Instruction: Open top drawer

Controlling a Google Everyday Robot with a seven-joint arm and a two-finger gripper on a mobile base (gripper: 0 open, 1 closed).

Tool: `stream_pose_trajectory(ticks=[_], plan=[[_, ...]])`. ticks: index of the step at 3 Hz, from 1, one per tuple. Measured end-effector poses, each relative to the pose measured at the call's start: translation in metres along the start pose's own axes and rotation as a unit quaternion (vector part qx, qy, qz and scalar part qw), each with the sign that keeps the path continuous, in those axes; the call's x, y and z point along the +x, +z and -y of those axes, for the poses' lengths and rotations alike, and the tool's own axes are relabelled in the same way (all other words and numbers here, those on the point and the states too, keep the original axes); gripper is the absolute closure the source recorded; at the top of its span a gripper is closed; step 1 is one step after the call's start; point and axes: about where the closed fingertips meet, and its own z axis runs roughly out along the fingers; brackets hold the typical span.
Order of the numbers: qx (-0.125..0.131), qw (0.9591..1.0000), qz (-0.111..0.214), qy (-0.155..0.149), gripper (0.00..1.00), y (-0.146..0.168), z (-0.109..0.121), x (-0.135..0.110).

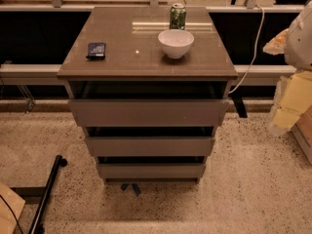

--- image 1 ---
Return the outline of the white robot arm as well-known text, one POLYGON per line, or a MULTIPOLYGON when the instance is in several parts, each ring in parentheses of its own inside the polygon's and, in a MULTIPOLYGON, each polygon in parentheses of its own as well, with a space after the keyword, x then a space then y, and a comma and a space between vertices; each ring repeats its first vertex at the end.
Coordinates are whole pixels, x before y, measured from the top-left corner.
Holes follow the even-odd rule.
POLYGON ((268 131, 274 136, 289 132, 312 105, 312 1, 309 1, 290 27, 264 47, 269 55, 283 54, 285 62, 296 69, 289 79, 277 83, 268 131))

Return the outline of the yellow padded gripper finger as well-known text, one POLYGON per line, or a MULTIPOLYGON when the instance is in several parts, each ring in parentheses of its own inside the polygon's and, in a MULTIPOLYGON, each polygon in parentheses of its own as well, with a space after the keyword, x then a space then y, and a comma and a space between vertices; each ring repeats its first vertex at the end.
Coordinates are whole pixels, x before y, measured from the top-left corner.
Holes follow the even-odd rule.
POLYGON ((282 76, 276 85, 267 130, 273 136, 289 132, 300 116, 312 105, 312 72, 282 76))
POLYGON ((281 55, 284 52, 284 46, 288 31, 289 30, 286 28, 278 33, 268 43, 265 44, 262 51, 272 56, 281 55))

